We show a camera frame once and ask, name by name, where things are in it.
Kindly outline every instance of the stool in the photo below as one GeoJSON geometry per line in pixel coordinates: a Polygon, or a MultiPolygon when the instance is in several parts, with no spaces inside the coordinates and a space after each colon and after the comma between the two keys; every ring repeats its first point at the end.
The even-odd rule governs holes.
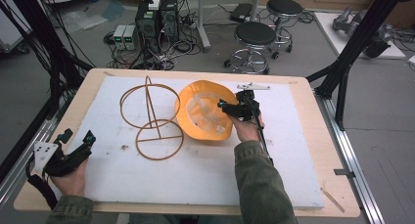
{"type": "Polygon", "coordinates": [[[269,49],[277,37],[275,31],[264,23],[244,22],[237,25],[234,36],[246,49],[235,52],[225,61],[225,66],[232,66],[232,72],[268,74],[268,62],[258,50],[269,49]]]}
{"type": "Polygon", "coordinates": [[[266,3],[266,10],[273,16],[277,17],[275,24],[275,33],[277,34],[277,39],[275,44],[277,44],[277,50],[272,54],[272,59],[277,59],[279,56],[279,49],[281,44],[286,44],[290,42],[290,45],[287,47],[286,51],[291,52],[293,49],[293,36],[288,32],[288,30],[282,27],[282,23],[285,20],[290,20],[296,18],[299,14],[302,13],[302,6],[299,3],[293,0],[269,0],[266,3]],[[283,36],[282,32],[286,31],[289,36],[283,36]]]}

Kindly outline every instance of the sleeve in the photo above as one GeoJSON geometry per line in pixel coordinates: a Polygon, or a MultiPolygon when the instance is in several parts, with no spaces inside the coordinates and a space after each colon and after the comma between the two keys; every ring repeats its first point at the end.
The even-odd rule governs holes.
{"type": "Polygon", "coordinates": [[[297,223],[281,176],[259,142],[235,148],[235,175],[245,224],[297,223]]]}
{"type": "Polygon", "coordinates": [[[94,202],[83,197],[62,196],[48,217],[47,224],[89,224],[94,202]]]}

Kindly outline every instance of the copper wire structure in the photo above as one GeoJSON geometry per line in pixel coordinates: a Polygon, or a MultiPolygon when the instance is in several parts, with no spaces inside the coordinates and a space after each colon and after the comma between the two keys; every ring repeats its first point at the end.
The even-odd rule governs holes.
{"type": "Polygon", "coordinates": [[[180,97],[179,97],[179,95],[172,88],[170,88],[170,87],[168,87],[166,85],[162,85],[162,84],[153,84],[152,81],[151,81],[151,79],[150,79],[150,76],[146,76],[146,81],[145,81],[145,84],[144,85],[139,85],[139,86],[136,86],[134,88],[131,88],[131,89],[127,90],[121,96],[121,98],[119,100],[119,108],[120,108],[121,117],[125,120],[125,122],[128,123],[129,125],[135,127],[135,128],[139,128],[140,129],[138,131],[137,136],[136,136],[136,139],[135,139],[135,145],[136,145],[136,148],[137,148],[138,153],[140,155],[142,155],[143,157],[145,157],[147,159],[151,159],[151,160],[163,160],[163,159],[167,159],[167,158],[173,157],[175,154],[177,154],[177,152],[183,146],[183,141],[184,141],[184,133],[183,133],[183,130],[180,128],[180,126],[177,123],[175,123],[174,121],[172,121],[177,116],[177,114],[180,111],[180,97]],[[170,118],[170,119],[157,119],[156,112],[154,110],[153,101],[152,101],[152,98],[151,98],[151,95],[150,95],[149,87],[159,87],[159,88],[166,89],[166,90],[170,91],[171,93],[173,93],[177,97],[177,100],[178,100],[178,103],[179,103],[179,108],[176,110],[176,112],[174,113],[174,116],[172,118],[170,118]],[[148,116],[149,121],[146,124],[144,124],[142,126],[139,126],[139,125],[136,125],[136,124],[134,124],[134,123],[132,123],[132,122],[130,122],[129,120],[126,119],[126,117],[124,115],[124,112],[123,112],[123,106],[124,106],[125,100],[133,92],[135,92],[136,90],[139,90],[141,88],[145,88],[145,92],[146,92],[146,107],[147,107],[147,116],[148,116]],[[160,128],[162,126],[165,126],[165,125],[169,124],[169,123],[174,124],[180,130],[180,135],[177,135],[177,136],[168,136],[168,137],[163,137],[161,135],[160,128]],[[141,139],[140,140],[139,137],[140,137],[140,134],[143,132],[143,130],[149,130],[149,129],[156,129],[158,131],[158,136],[159,137],[157,137],[157,138],[151,138],[151,139],[141,139]],[[176,149],[176,151],[174,151],[172,154],[170,154],[170,155],[168,155],[166,157],[149,157],[149,156],[145,155],[142,150],[140,150],[140,146],[139,146],[139,143],[140,142],[156,141],[156,140],[166,140],[166,139],[173,139],[173,138],[180,138],[180,137],[181,137],[181,143],[180,143],[179,147],[176,149]]]}

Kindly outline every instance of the white board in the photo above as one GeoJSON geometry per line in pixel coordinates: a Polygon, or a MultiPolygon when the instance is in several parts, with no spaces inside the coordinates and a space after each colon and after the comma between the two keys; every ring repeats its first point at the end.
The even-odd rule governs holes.
{"type": "MultiPolygon", "coordinates": [[[[314,15],[317,18],[321,28],[324,30],[330,44],[339,55],[349,40],[349,36],[346,35],[344,31],[335,31],[333,29],[333,19],[337,18],[340,14],[314,13],[314,15]]],[[[393,44],[393,42],[389,41],[388,44],[391,45],[391,47],[384,51],[384,53],[377,57],[377,59],[400,60],[405,57],[405,55],[393,44]]],[[[359,58],[368,57],[364,54],[360,54],[359,58]]]]}
{"type": "MultiPolygon", "coordinates": [[[[177,93],[193,81],[152,79],[153,83],[167,85],[177,93]]],[[[240,91],[236,88],[238,84],[248,84],[218,83],[235,93],[240,91]]],[[[233,155],[239,140],[235,131],[228,140],[216,143],[185,136],[183,148],[166,160],[153,161],[138,155],[135,148],[138,129],[121,118],[119,99],[128,89],[142,84],[141,77],[106,77],[69,146],[71,152],[81,145],[88,130],[97,138],[86,171],[86,197],[97,202],[239,205],[233,155]]],[[[255,91],[255,99],[260,103],[266,124],[268,151],[286,191],[295,207],[323,207],[290,88],[281,84],[263,85],[271,86],[271,90],[255,91]]],[[[172,116],[176,97],[162,89],[150,91],[158,118],[172,116]]],[[[143,89],[125,101],[124,111],[129,117],[135,117],[132,120],[146,117],[143,89]]],[[[158,157],[175,149],[169,147],[171,141],[162,142],[165,140],[158,141],[158,145],[140,145],[144,145],[148,154],[158,157]]]]}

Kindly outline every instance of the stool base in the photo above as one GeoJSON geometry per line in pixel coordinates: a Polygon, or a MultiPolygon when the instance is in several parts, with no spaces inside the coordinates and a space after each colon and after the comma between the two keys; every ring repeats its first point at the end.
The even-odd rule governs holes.
{"type": "Polygon", "coordinates": [[[269,73],[268,62],[265,57],[253,49],[242,49],[235,52],[229,60],[225,61],[225,67],[232,67],[232,72],[246,74],[269,73]]]}
{"type": "Polygon", "coordinates": [[[274,43],[271,45],[271,49],[275,50],[275,52],[272,54],[272,59],[276,60],[280,54],[280,48],[282,44],[289,45],[286,48],[286,51],[288,53],[291,53],[293,50],[293,35],[286,29],[286,28],[275,28],[275,32],[277,33],[277,39],[274,41],[274,43]]]}

